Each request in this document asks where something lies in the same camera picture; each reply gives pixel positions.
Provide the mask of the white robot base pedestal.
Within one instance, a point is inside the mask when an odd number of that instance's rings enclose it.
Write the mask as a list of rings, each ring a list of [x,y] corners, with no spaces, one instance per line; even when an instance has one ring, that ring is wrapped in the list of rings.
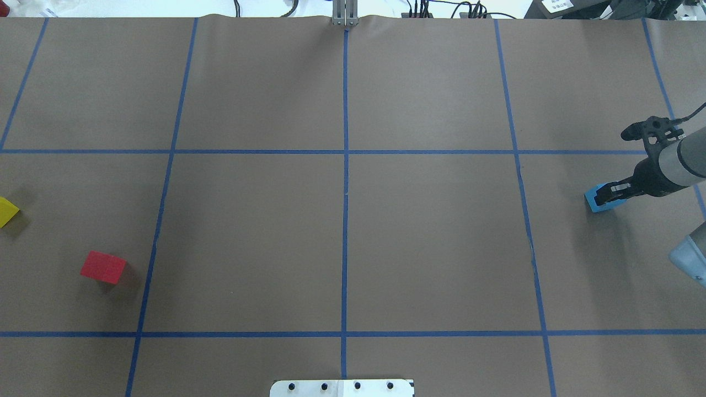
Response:
[[[270,387],[270,396],[414,396],[407,379],[281,380]]]

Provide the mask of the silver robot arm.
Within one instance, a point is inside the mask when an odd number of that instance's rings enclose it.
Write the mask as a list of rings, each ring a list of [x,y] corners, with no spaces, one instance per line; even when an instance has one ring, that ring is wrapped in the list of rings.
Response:
[[[598,184],[584,194],[593,213],[611,210],[638,196],[664,197],[694,187],[705,179],[704,128],[665,142],[650,143],[644,134],[646,158],[628,178]],[[705,286],[705,224],[681,239],[668,258],[702,287]]]

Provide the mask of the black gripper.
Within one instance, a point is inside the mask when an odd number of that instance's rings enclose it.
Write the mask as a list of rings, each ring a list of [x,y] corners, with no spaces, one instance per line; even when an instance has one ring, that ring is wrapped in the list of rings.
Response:
[[[664,197],[670,193],[671,182],[664,176],[659,165],[645,159],[635,166],[632,181],[613,181],[597,189],[597,208],[613,209],[636,196]]]

